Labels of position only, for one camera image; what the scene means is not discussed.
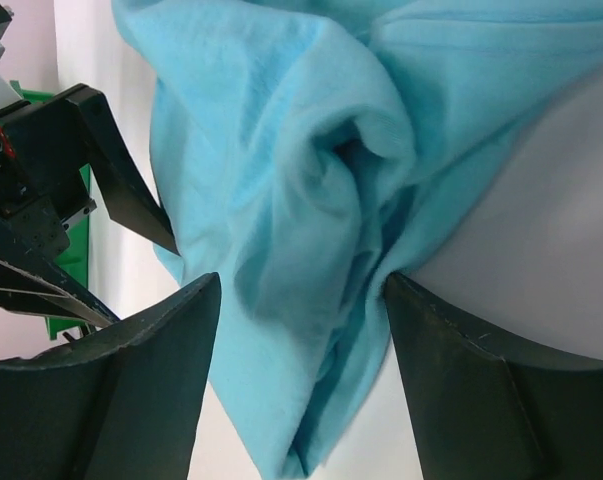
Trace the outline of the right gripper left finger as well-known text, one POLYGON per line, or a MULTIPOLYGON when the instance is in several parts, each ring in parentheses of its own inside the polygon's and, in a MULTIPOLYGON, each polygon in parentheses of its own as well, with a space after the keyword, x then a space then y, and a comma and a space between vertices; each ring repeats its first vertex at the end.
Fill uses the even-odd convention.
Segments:
POLYGON ((0 479, 186 478, 220 302, 206 274, 87 337, 0 361, 0 479))

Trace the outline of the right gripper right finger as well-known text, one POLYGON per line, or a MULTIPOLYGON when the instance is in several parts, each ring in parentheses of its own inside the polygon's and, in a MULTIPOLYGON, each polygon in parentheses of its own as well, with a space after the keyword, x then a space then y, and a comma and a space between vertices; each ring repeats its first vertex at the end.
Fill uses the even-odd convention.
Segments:
POLYGON ((603 479, 603 360, 525 339, 401 274, 384 298, 427 479, 603 479))

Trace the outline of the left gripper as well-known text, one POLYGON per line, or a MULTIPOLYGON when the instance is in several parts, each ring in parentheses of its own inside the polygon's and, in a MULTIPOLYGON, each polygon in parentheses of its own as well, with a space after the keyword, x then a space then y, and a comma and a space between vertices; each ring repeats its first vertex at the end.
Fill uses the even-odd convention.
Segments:
POLYGON ((178 252, 102 92, 78 84, 65 97, 18 100, 0 109, 0 308, 101 328, 120 321, 55 264, 95 208, 88 163, 112 221, 178 252))

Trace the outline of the light blue t-shirt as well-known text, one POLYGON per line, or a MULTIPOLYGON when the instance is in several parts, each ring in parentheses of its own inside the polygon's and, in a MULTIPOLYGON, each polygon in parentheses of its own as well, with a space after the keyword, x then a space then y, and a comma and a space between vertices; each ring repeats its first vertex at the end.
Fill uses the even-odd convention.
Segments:
POLYGON ((370 392, 385 279, 424 264, 522 130, 603 66, 603 1, 116 1, 155 70, 181 283, 219 275, 210 381, 260 475, 310 476, 370 392))

